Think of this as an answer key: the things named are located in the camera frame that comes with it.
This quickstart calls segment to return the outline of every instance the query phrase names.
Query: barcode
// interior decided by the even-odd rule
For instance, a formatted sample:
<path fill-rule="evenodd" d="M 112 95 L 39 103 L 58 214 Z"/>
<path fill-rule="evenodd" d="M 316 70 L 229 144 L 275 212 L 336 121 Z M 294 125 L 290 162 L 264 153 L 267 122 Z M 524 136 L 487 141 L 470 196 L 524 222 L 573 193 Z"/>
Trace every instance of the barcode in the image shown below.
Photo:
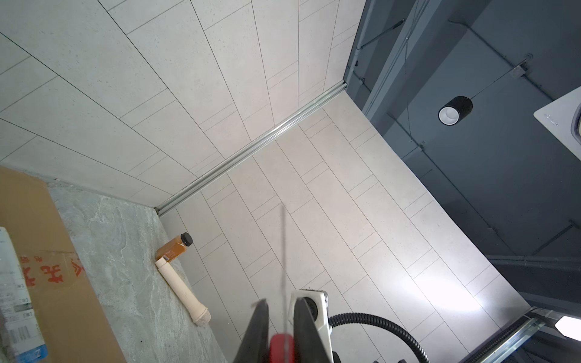
<path fill-rule="evenodd" d="M 11 329 L 10 338 L 12 339 L 12 344 L 16 344 L 18 342 L 22 342 L 23 340 L 30 339 L 28 326 L 24 325 L 16 329 Z"/>

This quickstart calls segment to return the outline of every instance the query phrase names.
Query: black cable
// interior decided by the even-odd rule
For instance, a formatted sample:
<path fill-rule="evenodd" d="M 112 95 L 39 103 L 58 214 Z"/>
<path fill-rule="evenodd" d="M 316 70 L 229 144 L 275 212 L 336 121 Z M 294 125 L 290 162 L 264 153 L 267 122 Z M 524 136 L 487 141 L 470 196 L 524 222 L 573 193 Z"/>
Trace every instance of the black cable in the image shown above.
<path fill-rule="evenodd" d="M 422 347 L 419 346 L 419 343 L 414 339 L 414 337 L 412 337 L 404 328 L 392 321 L 376 315 L 363 314 L 360 312 L 346 312 L 329 318 L 329 325 L 333 328 L 343 324 L 367 324 L 385 329 L 397 336 L 399 339 L 402 339 L 403 342 L 410 347 L 411 351 L 414 352 L 419 363 L 429 363 L 426 352 L 424 352 Z"/>

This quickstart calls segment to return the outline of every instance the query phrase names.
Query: black bottle cap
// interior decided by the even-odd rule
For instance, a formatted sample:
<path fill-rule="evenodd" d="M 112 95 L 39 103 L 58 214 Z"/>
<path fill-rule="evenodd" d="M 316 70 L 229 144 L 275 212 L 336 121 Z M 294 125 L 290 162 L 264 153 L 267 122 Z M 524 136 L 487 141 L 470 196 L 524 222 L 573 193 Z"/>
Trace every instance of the black bottle cap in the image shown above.
<path fill-rule="evenodd" d="M 193 243 L 192 236 L 188 232 L 182 233 L 180 237 L 182 237 L 182 242 L 188 247 Z"/>

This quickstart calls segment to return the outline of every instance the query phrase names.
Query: bright light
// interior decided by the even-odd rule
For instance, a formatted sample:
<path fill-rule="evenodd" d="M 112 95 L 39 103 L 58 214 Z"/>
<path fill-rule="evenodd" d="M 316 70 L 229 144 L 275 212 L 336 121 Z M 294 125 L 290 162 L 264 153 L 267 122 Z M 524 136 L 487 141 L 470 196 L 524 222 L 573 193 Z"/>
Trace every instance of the bright light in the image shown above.
<path fill-rule="evenodd" d="M 555 324 L 555 328 L 564 336 L 581 341 L 581 319 L 562 317 Z"/>

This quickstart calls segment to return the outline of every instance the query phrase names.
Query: light fixture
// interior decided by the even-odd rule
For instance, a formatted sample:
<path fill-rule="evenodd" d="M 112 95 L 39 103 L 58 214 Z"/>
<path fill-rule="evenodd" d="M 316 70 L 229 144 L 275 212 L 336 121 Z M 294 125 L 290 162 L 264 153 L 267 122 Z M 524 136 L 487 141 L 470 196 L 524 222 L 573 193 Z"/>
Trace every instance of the light fixture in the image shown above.
<path fill-rule="evenodd" d="M 472 101 L 465 96 L 454 97 L 438 112 L 438 118 L 444 125 L 452 126 L 459 123 L 472 111 Z"/>
<path fill-rule="evenodd" d="M 564 336 L 581 341 L 581 319 L 564 316 L 555 323 L 555 328 Z"/>

